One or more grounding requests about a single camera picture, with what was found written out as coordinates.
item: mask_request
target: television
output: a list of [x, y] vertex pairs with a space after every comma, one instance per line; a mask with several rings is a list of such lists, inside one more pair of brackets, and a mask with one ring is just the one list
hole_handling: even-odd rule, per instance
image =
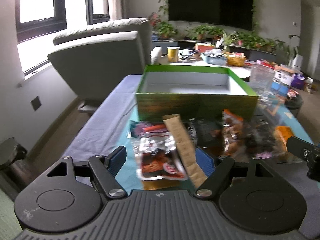
[[169, 21], [200, 22], [252, 30], [253, 0], [169, 0]]

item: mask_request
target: curtain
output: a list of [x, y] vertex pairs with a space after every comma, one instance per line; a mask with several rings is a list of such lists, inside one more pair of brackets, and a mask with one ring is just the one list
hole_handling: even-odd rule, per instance
[[110, 21], [122, 19], [122, 0], [108, 0]]

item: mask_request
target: yellow paper canister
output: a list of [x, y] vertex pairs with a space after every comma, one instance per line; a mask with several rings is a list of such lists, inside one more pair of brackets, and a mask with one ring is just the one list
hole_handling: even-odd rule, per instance
[[170, 62], [178, 62], [178, 52], [180, 47], [168, 47], [168, 59]]

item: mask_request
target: yellow basket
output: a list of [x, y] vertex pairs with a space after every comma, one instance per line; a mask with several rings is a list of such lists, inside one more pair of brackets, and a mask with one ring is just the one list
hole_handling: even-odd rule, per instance
[[247, 57], [230, 57], [228, 54], [227, 56], [227, 63], [231, 66], [242, 67], [244, 62], [247, 60]]

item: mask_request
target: open cardboard box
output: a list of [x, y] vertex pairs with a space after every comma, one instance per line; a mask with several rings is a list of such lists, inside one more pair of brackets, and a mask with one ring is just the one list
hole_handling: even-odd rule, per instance
[[212, 120], [224, 108], [249, 120], [258, 96], [229, 68], [149, 65], [136, 99], [141, 121], [161, 121], [169, 114]]

